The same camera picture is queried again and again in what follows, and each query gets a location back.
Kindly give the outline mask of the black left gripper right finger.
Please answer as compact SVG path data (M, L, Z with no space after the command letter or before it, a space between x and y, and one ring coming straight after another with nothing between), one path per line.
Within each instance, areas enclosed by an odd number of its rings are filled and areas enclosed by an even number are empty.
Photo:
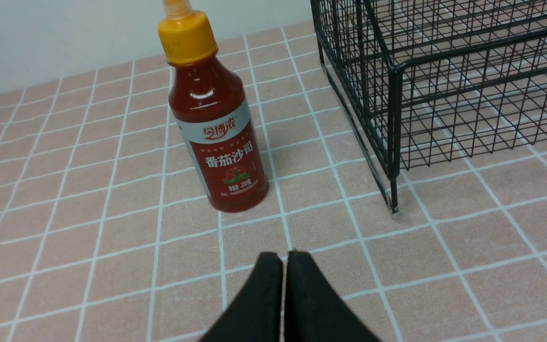
M379 342L336 293L306 251L290 251L286 268L287 342Z

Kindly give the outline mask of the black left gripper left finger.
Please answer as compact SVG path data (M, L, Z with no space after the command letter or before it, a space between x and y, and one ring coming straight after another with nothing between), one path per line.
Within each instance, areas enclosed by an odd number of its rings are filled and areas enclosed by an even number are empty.
M232 303L200 338L202 342L277 342L280 339L283 263L262 252Z

